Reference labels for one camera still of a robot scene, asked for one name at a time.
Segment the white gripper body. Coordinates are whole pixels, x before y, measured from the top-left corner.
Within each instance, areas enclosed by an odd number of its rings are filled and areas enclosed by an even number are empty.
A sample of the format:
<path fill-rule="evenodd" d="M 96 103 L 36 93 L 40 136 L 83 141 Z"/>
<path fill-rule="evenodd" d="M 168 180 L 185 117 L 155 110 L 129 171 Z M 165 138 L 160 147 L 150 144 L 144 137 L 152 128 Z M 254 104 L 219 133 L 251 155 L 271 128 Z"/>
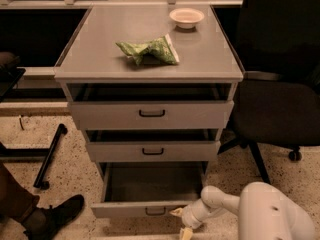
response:
<path fill-rule="evenodd" d="M 182 223 L 186 227 L 197 229 L 211 216 L 211 213 L 211 208 L 199 199 L 182 209 Z"/>

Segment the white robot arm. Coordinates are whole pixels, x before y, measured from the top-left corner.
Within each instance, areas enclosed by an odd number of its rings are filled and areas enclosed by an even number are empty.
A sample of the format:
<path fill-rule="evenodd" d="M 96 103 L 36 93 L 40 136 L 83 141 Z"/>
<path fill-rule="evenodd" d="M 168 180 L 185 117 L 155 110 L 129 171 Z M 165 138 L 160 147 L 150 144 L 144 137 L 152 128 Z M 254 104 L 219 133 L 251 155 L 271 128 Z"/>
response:
<path fill-rule="evenodd" d="M 238 240 L 315 240 L 309 214 L 280 190 L 264 182 L 248 184 L 239 196 L 206 186 L 201 197 L 170 212 L 184 227 L 179 240 L 191 240 L 193 231 L 210 217 L 226 211 L 238 217 Z"/>

